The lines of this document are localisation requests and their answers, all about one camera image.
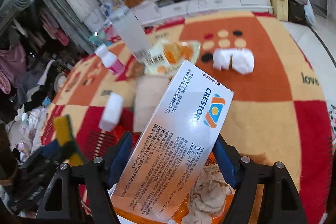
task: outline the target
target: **bolt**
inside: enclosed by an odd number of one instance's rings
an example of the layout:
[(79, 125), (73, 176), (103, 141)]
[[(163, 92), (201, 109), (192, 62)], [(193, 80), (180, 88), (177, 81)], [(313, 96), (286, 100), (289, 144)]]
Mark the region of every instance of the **bolt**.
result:
[(103, 158), (102, 158), (102, 157), (95, 157), (95, 158), (93, 159), (93, 162), (96, 163), (96, 164), (99, 164), (99, 163), (101, 163), (102, 161), (103, 161)]
[(63, 164), (61, 164), (61, 165), (59, 166), (59, 168), (60, 168), (61, 170), (65, 170), (65, 169), (68, 168), (68, 164), (67, 164), (67, 163), (63, 163)]
[(241, 161), (244, 162), (244, 163), (246, 163), (246, 164), (248, 164), (250, 162), (250, 160), (251, 159), (249, 157), (247, 157), (247, 156), (242, 156), (241, 157)]
[(277, 167), (280, 168), (280, 169), (282, 169), (282, 168), (285, 167), (285, 165), (281, 161), (278, 161), (277, 162)]

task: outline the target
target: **crestor box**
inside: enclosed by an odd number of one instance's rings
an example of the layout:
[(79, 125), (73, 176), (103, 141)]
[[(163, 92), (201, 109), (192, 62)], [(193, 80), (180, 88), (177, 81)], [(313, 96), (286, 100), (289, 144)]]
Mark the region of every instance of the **crestor box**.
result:
[(170, 82), (111, 197), (135, 223), (167, 223), (193, 187), (233, 92), (189, 61)]

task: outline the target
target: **snack package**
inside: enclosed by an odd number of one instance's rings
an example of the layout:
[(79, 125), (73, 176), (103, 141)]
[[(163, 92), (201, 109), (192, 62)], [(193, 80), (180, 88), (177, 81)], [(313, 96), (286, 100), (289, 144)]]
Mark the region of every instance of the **snack package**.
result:
[(199, 41), (169, 42), (159, 40), (150, 50), (143, 62), (145, 73), (149, 75), (167, 75), (173, 77), (184, 60), (195, 64), (201, 44)]

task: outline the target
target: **curtain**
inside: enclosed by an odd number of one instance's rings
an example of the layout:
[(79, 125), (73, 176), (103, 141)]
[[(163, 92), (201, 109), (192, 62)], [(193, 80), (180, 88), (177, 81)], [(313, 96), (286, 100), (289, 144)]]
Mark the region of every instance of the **curtain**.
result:
[(63, 31), (72, 41), (92, 54), (95, 47), (89, 41), (91, 31), (79, 20), (66, 0), (43, 0), (53, 16), (57, 19)]

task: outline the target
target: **table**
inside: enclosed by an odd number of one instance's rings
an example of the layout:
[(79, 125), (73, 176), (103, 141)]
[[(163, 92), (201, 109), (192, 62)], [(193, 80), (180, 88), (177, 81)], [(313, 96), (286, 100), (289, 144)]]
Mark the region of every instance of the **table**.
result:
[[(299, 190), (309, 224), (318, 223), (331, 177), (330, 122), (315, 72), (282, 24), (270, 14), (220, 12), (168, 23), (148, 33), (152, 43), (162, 37), (202, 42), (196, 66), (235, 93), (221, 135), (255, 162), (282, 161)], [(254, 72), (213, 70), (212, 53), (220, 47), (249, 48)], [(126, 66), (125, 73), (111, 75), (94, 55), (78, 62), (48, 109), (42, 144), (55, 138), (52, 118), (70, 114), (73, 133), (84, 150), (91, 134), (101, 133), (98, 123), (112, 91), (125, 99), (120, 125), (132, 130), (139, 68), (122, 41), (109, 50)], [(262, 186), (251, 223), (257, 219), (261, 197)]]

